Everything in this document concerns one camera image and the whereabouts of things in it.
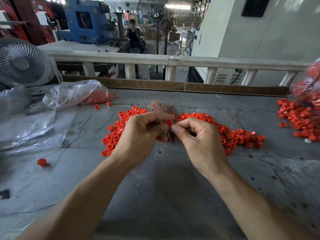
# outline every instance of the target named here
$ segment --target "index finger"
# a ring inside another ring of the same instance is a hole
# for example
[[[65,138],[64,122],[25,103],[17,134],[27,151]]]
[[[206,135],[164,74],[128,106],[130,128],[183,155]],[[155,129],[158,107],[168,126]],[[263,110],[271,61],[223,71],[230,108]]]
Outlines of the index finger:
[[[174,116],[168,113],[159,112],[148,112],[143,114],[135,115],[136,118],[140,119],[144,125],[148,125],[151,122],[160,122],[166,120],[174,120]]]
[[[204,127],[209,124],[205,121],[190,117],[177,122],[176,125],[180,125],[185,129],[191,128],[192,131],[195,131],[198,134]]]

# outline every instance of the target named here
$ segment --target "black shirt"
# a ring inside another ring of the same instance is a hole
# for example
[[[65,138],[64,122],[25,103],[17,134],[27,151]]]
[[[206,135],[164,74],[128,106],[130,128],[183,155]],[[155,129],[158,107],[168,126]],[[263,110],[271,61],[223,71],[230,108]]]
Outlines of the black shirt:
[[[136,28],[134,32],[131,30],[131,28],[128,29],[128,38],[130,39],[130,42],[139,42],[137,34],[140,38],[141,32],[138,28]]]

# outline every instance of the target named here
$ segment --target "white railing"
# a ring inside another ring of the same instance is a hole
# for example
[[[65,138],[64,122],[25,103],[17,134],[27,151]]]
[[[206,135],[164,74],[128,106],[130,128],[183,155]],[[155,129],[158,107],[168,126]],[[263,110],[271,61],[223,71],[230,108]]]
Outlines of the white railing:
[[[88,51],[54,51],[46,50],[47,54],[59,61],[82,62],[86,76],[95,76],[93,62],[120,63],[125,65],[127,79],[136,79],[134,64],[166,66],[165,80],[174,81],[176,67],[207,67],[205,84],[213,84],[218,68],[247,69],[241,85],[250,86],[258,70],[286,71],[279,86],[288,86],[298,72],[311,66],[310,63],[281,60],[259,60],[241,58],[216,58],[199,56],[170,56],[111,52]]]

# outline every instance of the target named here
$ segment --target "forearm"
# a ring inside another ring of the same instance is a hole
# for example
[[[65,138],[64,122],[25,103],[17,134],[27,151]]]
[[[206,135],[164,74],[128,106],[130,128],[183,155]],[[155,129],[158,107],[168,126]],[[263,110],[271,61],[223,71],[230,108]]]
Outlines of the forearm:
[[[231,167],[208,177],[247,238],[254,240],[313,239]]]
[[[131,168],[112,156],[18,239],[89,239]]]

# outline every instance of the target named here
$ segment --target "person's right hand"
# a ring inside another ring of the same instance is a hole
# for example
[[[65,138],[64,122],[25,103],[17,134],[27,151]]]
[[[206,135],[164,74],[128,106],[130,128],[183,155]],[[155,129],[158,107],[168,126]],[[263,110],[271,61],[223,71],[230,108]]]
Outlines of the person's right hand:
[[[208,178],[230,167],[215,125],[187,118],[171,126],[171,130],[182,141],[192,164],[204,177]]]

